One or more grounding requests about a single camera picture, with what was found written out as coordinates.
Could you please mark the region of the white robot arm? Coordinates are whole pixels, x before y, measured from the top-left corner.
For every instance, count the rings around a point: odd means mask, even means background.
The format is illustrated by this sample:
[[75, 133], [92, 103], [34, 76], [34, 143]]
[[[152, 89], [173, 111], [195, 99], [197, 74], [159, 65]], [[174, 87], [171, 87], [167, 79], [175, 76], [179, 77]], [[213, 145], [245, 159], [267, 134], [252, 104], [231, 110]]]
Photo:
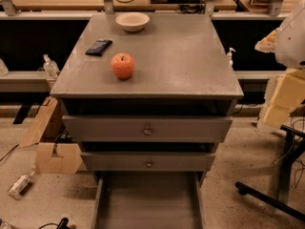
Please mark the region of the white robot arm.
[[305, 100], [305, 0], [254, 48], [273, 52], [276, 62], [286, 67], [268, 81], [257, 123], [259, 128], [279, 128]]

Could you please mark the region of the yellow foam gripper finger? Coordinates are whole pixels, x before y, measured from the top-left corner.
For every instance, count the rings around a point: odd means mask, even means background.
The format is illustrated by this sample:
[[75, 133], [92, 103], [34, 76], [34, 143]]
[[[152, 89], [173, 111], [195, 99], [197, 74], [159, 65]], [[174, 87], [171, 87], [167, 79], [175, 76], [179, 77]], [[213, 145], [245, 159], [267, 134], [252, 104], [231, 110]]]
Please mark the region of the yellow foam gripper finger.
[[305, 71], [288, 69], [268, 81], [258, 125], [279, 128], [305, 100]]
[[275, 51], [275, 40], [277, 36], [277, 30], [273, 30], [263, 39], [258, 41], [254, 48], [259, 52], [274, 52]]

